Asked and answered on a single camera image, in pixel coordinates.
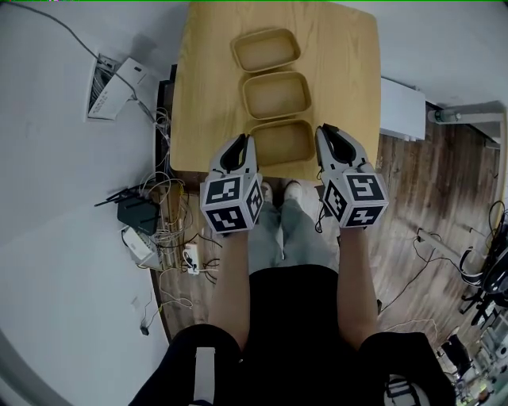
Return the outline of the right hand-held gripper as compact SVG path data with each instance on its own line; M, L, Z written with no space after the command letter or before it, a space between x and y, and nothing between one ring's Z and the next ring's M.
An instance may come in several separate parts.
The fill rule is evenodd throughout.
M323 205L341 228L375 224L389 201L384 180L368 162L364 147L331 124L317 127L315 144Z

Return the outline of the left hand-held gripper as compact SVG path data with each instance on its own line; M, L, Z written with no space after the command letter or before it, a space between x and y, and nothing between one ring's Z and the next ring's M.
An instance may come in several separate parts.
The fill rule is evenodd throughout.
M229 174L235 170L242 174ZM228 235L253 229L264 203L254 138L242 133L228 140L210 161L210 171L228 174L200 185L200 209L211 230Z

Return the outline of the tan tray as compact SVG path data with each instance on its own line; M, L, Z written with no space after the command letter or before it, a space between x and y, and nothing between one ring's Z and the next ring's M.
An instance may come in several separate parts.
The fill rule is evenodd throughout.
M315 155L314 130L302 119L286 119L259 124L249 132L262 167L306 162Z
M248 115L258 121L293 117L312 106L306 77L297 71L257 75L242 87Z
M301 49L289 29L265 29L236 38L232 52L240 69L249 74L285 67L298 60Z

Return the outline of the person's right forearm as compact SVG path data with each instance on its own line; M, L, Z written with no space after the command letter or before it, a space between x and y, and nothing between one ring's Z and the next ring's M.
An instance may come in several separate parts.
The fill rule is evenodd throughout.
M378 305L368 258L366 232L342 228L337 283L337 318L344 340L359 349L378 331Z

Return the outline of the person's left forearm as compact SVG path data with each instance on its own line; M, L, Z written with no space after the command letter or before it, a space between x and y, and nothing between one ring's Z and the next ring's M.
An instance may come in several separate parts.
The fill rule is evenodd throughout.
M243 350L250 330L248 232L235 232L221 244L219 275L208 323L230 334Z

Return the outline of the person's right white shoe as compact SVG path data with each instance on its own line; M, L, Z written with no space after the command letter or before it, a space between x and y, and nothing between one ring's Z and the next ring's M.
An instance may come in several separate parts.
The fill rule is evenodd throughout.
M301 205L302 194L303 192L301 184L296 180L291 180L285 187L283 199L284 201L293 200L298 205Z

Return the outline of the white rectangular box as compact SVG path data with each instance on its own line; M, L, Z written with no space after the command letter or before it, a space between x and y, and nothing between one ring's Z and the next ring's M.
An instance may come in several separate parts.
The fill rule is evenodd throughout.
M425 139L425 95L389 79L381 78L380 133L405 141Z

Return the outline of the person's grey trousers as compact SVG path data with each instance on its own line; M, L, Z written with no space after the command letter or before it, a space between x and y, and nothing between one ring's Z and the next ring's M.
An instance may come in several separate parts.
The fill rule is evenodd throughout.
M285 200L278 209L265 201L248 233L248 272L299 265L336 271L337 258L295 199Z

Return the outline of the white power strip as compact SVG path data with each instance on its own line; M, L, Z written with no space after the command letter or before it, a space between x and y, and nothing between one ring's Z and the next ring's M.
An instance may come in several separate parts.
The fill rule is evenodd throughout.
M183 260L187 264L187 272L192 275L199 275L201 270L198 245L187 243L183 249Z

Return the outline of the black router with antennas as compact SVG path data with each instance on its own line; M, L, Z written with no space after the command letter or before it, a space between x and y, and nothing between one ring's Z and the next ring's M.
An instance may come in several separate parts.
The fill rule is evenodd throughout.
M160 218L160 205L138 192L137 186L123 189L104 201L95 204L100 207L114 203L117 205L117 219L134 231L153 236Z

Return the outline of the grey metal floor bar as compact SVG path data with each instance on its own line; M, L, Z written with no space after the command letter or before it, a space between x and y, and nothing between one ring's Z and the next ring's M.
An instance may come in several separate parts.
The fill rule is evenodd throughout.
M460 257L464 252L460 254L459 252L454 251L451 247L438 239L434 234L428 233L422 228L418 229L417 237L422 241L426 241L431 247L438 250L445 258L449 259L459 269ZM468 261L468 258L467 262L469 269L471 271L475 271L471 263Z

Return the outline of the white modem box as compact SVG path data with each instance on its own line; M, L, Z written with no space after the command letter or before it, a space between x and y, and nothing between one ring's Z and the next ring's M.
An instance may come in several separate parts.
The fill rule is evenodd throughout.
M127 226L121 230L121 239L138 266L153 269L160 267L158 248L148 236Z

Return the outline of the white hinged cover panel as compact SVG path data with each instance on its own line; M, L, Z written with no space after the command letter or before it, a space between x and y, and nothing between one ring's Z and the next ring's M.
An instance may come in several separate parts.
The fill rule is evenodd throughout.
M114 121L128 101L137 102L138 105L142 104L137 91L147 82L148 78L148 69L136 60L128 58L124 63L121 63L120 68L102 93L106 97L102 112L110 113L113 120L100 121Z

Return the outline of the grey metal desk leg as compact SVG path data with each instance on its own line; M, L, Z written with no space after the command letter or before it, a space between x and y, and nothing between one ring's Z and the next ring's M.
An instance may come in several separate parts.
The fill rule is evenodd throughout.
M506 139L508 112L500 101L471 105L432 106L430 122L439 125L466 125L478 131L488 147L499 149Z

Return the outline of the white and navy striped band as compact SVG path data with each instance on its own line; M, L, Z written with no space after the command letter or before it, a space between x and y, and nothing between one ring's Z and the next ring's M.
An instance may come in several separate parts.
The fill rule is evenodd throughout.
M469 247L460 257L459 271L464 282L469 285L478 286L483 280L483 271L471 271L468 266L467 257L474 251Z

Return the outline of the person's black shirt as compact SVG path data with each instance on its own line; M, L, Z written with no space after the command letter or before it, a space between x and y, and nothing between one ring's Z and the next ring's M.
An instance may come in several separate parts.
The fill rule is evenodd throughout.
M359 349L337 322L337 273L292 266L250 277L248 341L180 331L129 406L455 406L426 336L380 332Z

